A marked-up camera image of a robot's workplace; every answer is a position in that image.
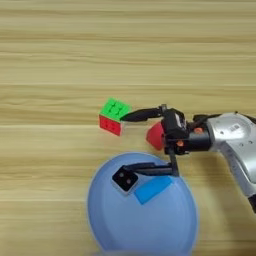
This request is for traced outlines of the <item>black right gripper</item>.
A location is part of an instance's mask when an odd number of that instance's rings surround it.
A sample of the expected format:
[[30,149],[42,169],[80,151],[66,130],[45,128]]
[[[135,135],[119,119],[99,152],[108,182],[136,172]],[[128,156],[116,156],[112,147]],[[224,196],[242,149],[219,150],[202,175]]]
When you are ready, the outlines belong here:
[[161,125],[164,135],[164,150],[170,162],[156,165],[154,162],[138,162],[124,165],[126,171],[144,176],[179,176],[176,155],[189,152],[208,151],[211,146],[209,130],[206,125],[207,115],[195,115],[192,122],[187,122],[185,115],[174,109],[167,109],[165,104],[156,108],[139,109],[124,115],[121,121],[142,122],[163,115]]

